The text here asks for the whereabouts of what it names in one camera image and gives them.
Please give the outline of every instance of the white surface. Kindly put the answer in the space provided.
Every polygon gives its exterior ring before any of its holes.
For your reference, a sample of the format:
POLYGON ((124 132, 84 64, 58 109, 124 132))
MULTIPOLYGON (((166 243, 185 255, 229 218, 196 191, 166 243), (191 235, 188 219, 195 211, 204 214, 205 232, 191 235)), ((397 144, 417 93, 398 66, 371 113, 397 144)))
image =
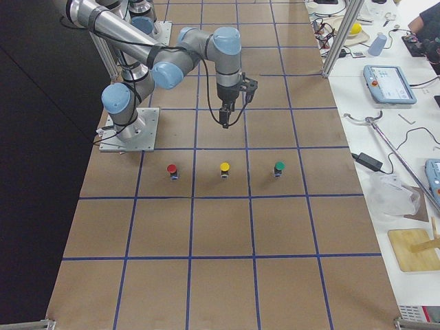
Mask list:
MULTIPOLYGON (((372 5, 371 12, 374 12, 376 16, 374 25, 364 25, 365 31, 371 36, 375 36, 378 32, 387 35, 394 24, 399 24, 403 29, 407 28, 407 24, 413 19, 413 17, 408 18, 409 14, 413 13, 417 16, 418 13, 423 10, 420 2, 425 2, 423 7, 427 8, 436 3, 436 1, 426 0, 402 0, 399 4, 399 12, 397 12, 396 5, 391 0, 388 0, 384 5, 372 4, 371 0, 366 1, 368 1, 367 4, 372 5), (397 18, 396 21, 390 22, 386 27, 383 27, 385 22, 384 15, 388 11, 397 13, 397 18), (403 11, 406 15, 405 19, 400 17, 400 12, 403 11)), ((362 73, 365 65, 398 65, 402 68, 410 84, 422 83, 436 76, 425 58, 413 58, 409 54, 400 39, 400 36, 404 35, 405 32, 398 31, 391 33, 393 36, 395 35, 395 38, 393 46, 390 49, 384 49, 381 55, 377 57, 351 58, 347 56, 346 58, 340 58, 336 61, 335 67, 329 77, 331 89, 341 115, 342 126, 344 127, 351 152, 357 154, 363 152, 383 162, 384 165, 382 169, 384 171, 391 170, 387 160, 387 155, 391 150, 372 127, 354 124, 348 118, 343 117, 344 113, 350 113, 357 119, 364 119, 367 116, 376 117, 382 109, 384 116, 377 124, 396 147, 404 141, 406 132, 409 129, 417 127, 428 128, 437 139, 440 139, 440 108, 434 100, 434 95, 440 95, 440 80, 436 80, 422 87, 413 88, 417 103, 412 106, 381 106, 380 104, 374 103, 371 97, 362 73), (410 125, 399 117, 399 114, 404 116, 408 121, 415 121, 416 123, 410 125)), ((361 45, 355 46, 352 50, 353 49, 366 52, 366 47, 361 45)), ((410 164, 410 167, 426 185, 428 185, 428 181, 424 173, 425 161, 428 158, 440 158, 440 150, 434 148, 434 146, 438 145, 435 144, 429 134, 424 130, 418 130, 409 133, 407 143, 399 149, 402 156, 410 164)), ((397 158, 391 156, 391 159, 395 167, 395 173, 399 175, 400 179, 409 186, 416 186, 412 177, 407 173, 397 158)), ((402 272, 399 269, 388 239, 389 230, 410 228, 423 228, 427 230, 432 238, 432 227, 430 223, 376 212, 375 206, 371 203, 372 172, 358 163, 355 163, 355 165, 397 304, 405 306, 440 306, 440 271, 402 272)), ((439 227, 440 214, 435 214, 430 202, 427 199, 425 200, 428 215, 437 216, 437 227, 439 227)))

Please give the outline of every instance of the yellow ball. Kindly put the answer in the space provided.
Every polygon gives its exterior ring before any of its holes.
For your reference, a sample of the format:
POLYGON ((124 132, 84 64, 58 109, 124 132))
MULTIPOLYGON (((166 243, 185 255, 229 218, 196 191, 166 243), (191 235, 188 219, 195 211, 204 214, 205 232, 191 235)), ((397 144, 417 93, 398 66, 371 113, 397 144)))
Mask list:
POLYGON ((359 23, 354 23, 350 30, 350 35, 355 36, 362 31, 362 26, 359 23))

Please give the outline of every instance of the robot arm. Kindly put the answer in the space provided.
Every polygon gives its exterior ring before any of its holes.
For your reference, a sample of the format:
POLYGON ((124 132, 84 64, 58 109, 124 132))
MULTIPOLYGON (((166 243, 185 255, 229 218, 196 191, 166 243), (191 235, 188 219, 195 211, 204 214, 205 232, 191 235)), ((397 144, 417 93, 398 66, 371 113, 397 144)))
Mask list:
POLYGON ((185 27, 176 47, 158 43, 136 27, 114 15, 94 0, 53 0, 72 23, 89 31, 116 49, 146 65, 156 85, 165 89, 177 86, 199 61, 213 61, 217 77, 217 95, 222 100, 218 123, 230 126, 240 91, 246 92, 245 104, 252 101, 257 82, 241 73, 241 43, 238 30, 220 27, 214 34, 185 27))

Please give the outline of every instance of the black object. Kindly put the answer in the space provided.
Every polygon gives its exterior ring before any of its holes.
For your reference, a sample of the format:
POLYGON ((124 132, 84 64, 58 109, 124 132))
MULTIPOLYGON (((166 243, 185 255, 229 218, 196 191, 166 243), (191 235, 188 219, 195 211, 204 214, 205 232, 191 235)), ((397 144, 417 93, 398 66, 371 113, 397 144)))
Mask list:
POLYGON ((424 49, 415 36, 403 36, 402 41, 412 57, 424 57, 424 49))
POLYGON ((434 96, 434 100, 435 100, 435 102, 437 102, 437 105, 438 105, 439 108, 440 108, 440 95, 435 95, 435 96, 434 96))
POLYGON ((338 0, 314 0, 316 3, 322 4, 322 5, 337 5, 338 0))
POLYGON ((356 155, 355 153, 352 153, 351 156, 353 159, 365 167, 368 167, 372 171, 378 172, 380 171, 380 168, 382 167, 382 163, 379 162, 377 159, 374 159, 365 153, 360 153, 359 155, 356 155))

